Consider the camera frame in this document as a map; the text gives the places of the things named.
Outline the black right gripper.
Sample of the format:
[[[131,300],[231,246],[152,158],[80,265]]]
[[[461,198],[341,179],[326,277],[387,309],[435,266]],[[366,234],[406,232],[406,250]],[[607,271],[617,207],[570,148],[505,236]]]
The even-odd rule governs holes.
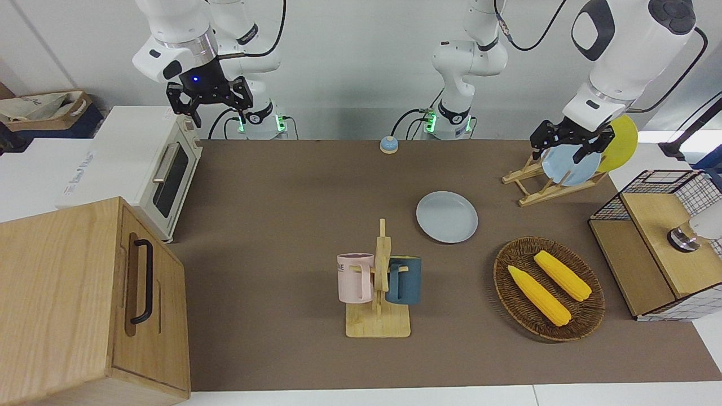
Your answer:
[[[237,113],[253,107],[253,93],[249,82],[243,76],[229,81],[226,78],[219,57],[203,66],[193,68],[180,75],[181,84],[167,84],[166,95],[176,115],[188,116],[197,128],[202,120],[197,113],[201,104],[224,103],[230,97],[230,106]]]

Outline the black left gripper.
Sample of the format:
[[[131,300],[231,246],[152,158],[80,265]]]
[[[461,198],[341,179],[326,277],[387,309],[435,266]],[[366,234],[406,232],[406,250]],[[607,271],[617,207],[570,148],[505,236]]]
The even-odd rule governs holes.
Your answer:
[[[544,151],[557,145],[580,145],[573,155],[574,164],[579,164],[590,154],[603,153],[614,137],[614,130],[607,127],[607,123],[602,123],[595,130],[588,130],[568,117],[557,125],[544,120],[530,136],[532,159],[538,160]]]

